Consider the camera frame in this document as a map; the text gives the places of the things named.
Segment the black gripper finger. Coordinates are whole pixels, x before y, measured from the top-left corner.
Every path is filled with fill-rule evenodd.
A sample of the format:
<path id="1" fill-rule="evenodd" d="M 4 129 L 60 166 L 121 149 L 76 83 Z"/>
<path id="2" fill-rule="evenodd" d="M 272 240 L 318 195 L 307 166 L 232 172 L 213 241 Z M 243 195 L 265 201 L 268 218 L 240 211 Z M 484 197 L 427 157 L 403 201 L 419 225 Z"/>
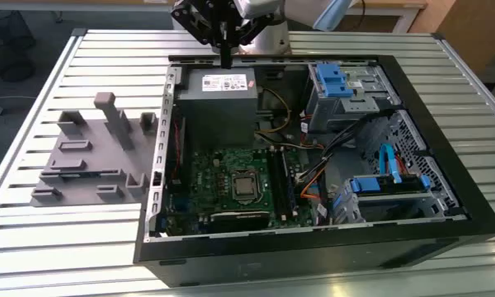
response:
<path id="1" fill-rule="evenodd" d="M 173 4 L 171 16 L 203 45 L 211 45 L 220 55 L 220 67 L 227 69 L 227 41 L 221 28 L 224 21 L 207 20 L 188 2 Z"/>
<path id="2" fill-rule="evenodd" d="M 229 16 L 227 19 L 227 68 L 232 66 L 232 54 L 237 52 L 240 45 L 245 46 L 251 43 L 265 26 L 273 20 L 273 14 L 265 14 L 248 20 L 247 24 L 241 25 L 240 16 Z"/>

